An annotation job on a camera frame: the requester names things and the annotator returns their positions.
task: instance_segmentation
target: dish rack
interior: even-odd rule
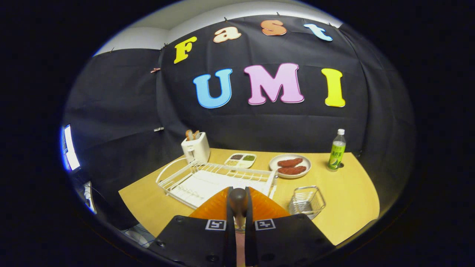
[[[249,186],[270,198],[277,188],[276,171],[250,170],[199,161],[192,161],[172,176],[160,181],[163,172],[174,163],[163,169],[156,183],[166,195],[193,209],[229,186],[243,189]]]
[[[326,206],[322,193],[316,186],[298,187],[289,202],[291,214],[303,213],[309,219],[315,218]]]

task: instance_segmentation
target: sausage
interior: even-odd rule
[[[280,167],[295,167],[297,164],[302,163],[302,161],[304,161],[302,158],[296,158],[293,160],[279,161],[277,165]]]
[[[306,169],[307,167],[305,166],[298,166],[279,168],[277,171],[283,174],[295,175],[304,172]]]

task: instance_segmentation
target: green bottle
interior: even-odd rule
[[[342,162],[343,153],[345,152],[346,141],[343,135],[345,134],[344,129],[338,129],[338,135],[333,140],[332,153],[330,154],[330,159],[328,161],[328,169],[336,172],[340,167]]]

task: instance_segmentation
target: ceiling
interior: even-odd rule
[[[295,1],[295,0],[259,0],[266,2],[280,2],[287,3],[301,7],[312,8],[311,6]],[[154,27],[160,29],[170,30],[173,27],[189,20],[201,13],[213,10],[227,5],[255,2],[255,0],[183,0],[169,5],[161,10],[158,10],[147,17],[137,21],[129,26],[129,28],[136,27]]]

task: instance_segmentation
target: yellow letter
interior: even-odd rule
[[[328,97],[325,99],[325,105],[344,107],[345,100],[342,97],[342,84],[340,82],[343,74],[332,68],[324,68],[322,73],[326,76],[328,85]]]
[[[175,48],[177,49],[177,58],[175,59],[174,63],[177,64],[178,62],[186,59],[188,55],[186,52],[191,51],[191,42],[196,42],[197,38],[195,36],[191,37],[188,40],[185,40],[177,45]]]
[[[241,36],[241,34],[238,33],[238,30],[236,27],[222,28],[218,30],[217,32],[215,32],[214,35],[216,35],[216,37],[214,37],[213,39],[215,43],[222,43],[227,40],[234,40]]]

